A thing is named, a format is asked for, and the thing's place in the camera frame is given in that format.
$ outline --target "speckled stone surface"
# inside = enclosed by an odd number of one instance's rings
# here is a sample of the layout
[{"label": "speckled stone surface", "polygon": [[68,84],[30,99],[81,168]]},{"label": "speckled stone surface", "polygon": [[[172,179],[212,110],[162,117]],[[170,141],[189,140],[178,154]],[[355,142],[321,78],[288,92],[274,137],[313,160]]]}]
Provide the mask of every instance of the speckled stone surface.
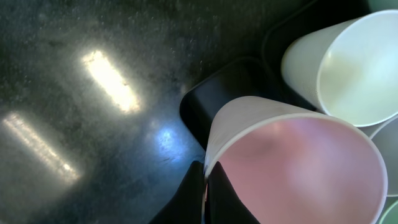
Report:
[{"label": "speckled stone surface", "polygon": [[306,0],[3,0],[0,223],[147,223],[204,150],[183,94]]}]

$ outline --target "black tray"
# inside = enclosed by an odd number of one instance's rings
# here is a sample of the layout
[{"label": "black tray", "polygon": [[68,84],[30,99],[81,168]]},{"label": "black tray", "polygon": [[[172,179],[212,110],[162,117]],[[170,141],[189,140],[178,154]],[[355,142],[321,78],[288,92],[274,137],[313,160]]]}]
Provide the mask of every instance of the black tray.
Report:
[{"label": "black tray", "polygon": [[218,110],[241,96],[261,96],[286,102],[275,78],[267,75],[260,60],[251,57],[223,67],[182,98],[182,121],[205,150],[211,122]]},{"label": "black tray", "polygon": [[368,13],[366,0],[314,0],[267,31],[262,43],[262,61],[267,73],[279,82],[288,103],[315,110],[282,79],[280,63],[287,47],[299,37]]}]

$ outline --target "dark countertop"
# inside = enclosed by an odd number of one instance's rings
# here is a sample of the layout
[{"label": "dark countertop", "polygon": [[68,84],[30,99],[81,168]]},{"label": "dark countertop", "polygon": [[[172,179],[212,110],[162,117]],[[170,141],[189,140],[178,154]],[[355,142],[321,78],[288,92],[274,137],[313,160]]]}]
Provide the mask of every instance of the dark countertop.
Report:
[{"label": "dark countertop", "polygon": [[306,0],[3,0],[0,223],[147,223],[204,150],[183,94]]}]

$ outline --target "granite floor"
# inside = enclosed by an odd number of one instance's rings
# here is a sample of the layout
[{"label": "granite floor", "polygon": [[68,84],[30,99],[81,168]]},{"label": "granite floor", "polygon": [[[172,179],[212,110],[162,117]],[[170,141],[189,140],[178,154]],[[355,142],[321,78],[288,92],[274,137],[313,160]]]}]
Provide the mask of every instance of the granite floor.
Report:
[{"label": "granite floor", "polygon": [[147,223],[205,152],[183,94],[308,0],[3,0],[0,223]]}]

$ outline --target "pink cup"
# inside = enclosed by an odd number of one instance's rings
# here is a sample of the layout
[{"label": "pink cup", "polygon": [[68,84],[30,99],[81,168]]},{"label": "pink cup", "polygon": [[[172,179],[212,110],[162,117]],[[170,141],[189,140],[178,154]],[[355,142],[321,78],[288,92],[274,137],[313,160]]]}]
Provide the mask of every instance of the pink cup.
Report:
[{"label": "pink cup", "polygon": [[373,224],[386,199],[386,167],[365,134],[272,100],[242,97],[219,111],[206,177],[216,161],[261,223]]}]

